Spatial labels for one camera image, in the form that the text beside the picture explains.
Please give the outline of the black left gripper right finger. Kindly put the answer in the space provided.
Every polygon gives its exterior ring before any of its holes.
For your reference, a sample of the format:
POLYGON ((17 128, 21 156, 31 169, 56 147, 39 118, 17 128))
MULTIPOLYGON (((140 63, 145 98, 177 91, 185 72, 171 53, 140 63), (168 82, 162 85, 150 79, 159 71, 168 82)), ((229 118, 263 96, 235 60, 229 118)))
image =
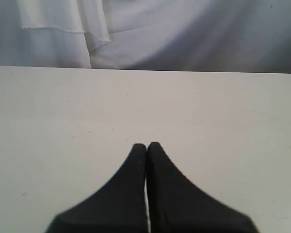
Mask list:
POLYGON ((146 155, 146 189, 153 233, 257 233, 250 217, 195 186, 158 142, 146 155))

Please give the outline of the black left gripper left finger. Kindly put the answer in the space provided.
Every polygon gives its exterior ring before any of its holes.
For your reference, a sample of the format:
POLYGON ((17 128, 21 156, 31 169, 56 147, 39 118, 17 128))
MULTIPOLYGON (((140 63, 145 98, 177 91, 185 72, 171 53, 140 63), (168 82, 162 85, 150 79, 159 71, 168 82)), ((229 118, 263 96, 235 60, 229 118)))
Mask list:
POLYGON ((48 233, 145 233, 146 146, 134 144, 119 170, 96 193, 58 214, 48 233))

